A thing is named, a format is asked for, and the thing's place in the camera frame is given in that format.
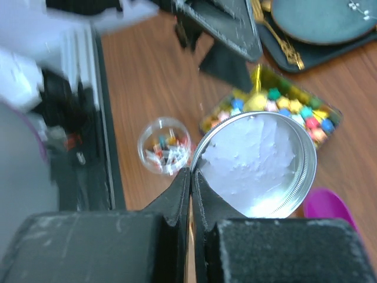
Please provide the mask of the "gold tin of star candies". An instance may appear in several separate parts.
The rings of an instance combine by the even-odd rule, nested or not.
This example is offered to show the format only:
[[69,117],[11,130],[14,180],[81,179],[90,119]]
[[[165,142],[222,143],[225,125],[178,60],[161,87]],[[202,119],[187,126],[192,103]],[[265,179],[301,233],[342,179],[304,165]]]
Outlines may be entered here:
[[292,83],[265,65],[251,74],[252,91],[234,89],[199,123],[200,131],[209,130],[230,116],[248,111],[267,111],[290,117],[301,125],[320,147],[342,121],[341,112],[317,96]]

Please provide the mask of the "magenta plastic scoop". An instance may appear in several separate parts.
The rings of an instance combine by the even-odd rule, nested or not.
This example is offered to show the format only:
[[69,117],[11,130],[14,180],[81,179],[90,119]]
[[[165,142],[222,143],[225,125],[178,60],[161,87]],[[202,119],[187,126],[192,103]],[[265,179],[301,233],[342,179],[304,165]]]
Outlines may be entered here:
[[357,232],[359,229],[346,203],[332,190],[317,187],[303,201],[306,218],[339,218],[345,220]]

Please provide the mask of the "clear glass jar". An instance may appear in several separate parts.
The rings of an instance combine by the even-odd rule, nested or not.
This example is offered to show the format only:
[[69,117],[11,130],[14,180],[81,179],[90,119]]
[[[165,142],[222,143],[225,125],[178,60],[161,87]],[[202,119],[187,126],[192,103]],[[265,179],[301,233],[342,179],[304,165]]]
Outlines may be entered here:
[[159,117],[145,127],[137,148],[146,169],[172,176],[188,165],[192,143],[182,122],[172,117]]

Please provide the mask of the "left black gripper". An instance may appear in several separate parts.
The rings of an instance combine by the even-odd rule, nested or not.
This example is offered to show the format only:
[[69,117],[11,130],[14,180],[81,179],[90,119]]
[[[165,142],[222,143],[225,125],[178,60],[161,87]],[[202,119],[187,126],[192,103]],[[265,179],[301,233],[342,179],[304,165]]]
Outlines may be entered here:
[[256,62],[262,55],[251,2],[174,1],[173,4],[178,33],[189,45],[194,45],[201,32],[221,43],[212,45],[199,66],[200,71],[250,92],[253,83],[245,60]]

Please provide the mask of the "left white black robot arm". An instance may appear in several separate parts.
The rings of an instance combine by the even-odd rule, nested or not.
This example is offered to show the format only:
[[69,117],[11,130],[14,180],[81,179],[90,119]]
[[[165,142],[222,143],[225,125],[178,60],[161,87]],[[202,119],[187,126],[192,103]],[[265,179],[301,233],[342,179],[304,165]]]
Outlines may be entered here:
[[36,61],[50,58],[75,31],[116,29],[152,13],[178,18],[182,39],[196,46],[205,32],[242,62],[257,61],[262,45],[249,1],[1,1],[1,47]]

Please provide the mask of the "white jar lid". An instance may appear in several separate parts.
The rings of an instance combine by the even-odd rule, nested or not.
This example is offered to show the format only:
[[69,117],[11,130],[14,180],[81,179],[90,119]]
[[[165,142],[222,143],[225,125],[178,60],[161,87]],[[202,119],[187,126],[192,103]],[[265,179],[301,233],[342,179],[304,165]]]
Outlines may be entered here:
[[191,171],[250,218],[287,218],[304,201],[317,169],[316,147],[296,121],[279,113],[231,116],[206,133]]

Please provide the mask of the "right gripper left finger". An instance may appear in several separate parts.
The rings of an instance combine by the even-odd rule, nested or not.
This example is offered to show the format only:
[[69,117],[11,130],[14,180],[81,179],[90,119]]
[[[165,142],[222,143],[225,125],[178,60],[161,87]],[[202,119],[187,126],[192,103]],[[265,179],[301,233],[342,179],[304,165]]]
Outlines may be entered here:
[[184,282],[190,171],[138,211],[42,213],[19,227],[2,282]]

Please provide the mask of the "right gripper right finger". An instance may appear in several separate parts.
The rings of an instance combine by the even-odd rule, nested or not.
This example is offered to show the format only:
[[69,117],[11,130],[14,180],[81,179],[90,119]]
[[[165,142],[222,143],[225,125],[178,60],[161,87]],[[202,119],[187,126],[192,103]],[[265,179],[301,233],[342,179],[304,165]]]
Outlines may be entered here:
[[198,282],[375,282],[358,233],[343,219],[247,218],[191,175]]

